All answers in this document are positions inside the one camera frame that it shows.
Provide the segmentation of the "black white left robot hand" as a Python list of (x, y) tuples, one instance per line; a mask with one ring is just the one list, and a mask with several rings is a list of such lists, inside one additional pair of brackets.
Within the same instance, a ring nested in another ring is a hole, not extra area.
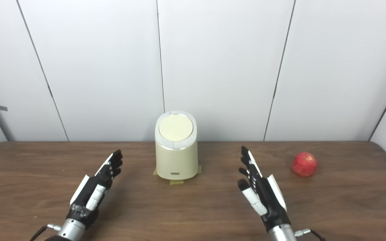
[(113, 152), (92, 177), (85, 175), (70, 200), (67, 219), (80, 222), (89, 229), (99, 215), (99, 206), (113, 184), (113, 180), (121, 173), (123, 164), (121, 150)]

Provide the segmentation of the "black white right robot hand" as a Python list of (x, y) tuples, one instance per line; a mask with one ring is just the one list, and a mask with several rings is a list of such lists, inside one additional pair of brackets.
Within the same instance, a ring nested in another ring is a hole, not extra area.
[(240, 167), (238, 171), (247, 179), (238, 180), (237, 185), (260, 216), (266, 231), (276, 226), (291, 225), (285, 201), (273, 175), (263, 177), (253, 155), (245, 146), (241, 146), (241, 154), (245, 168)]

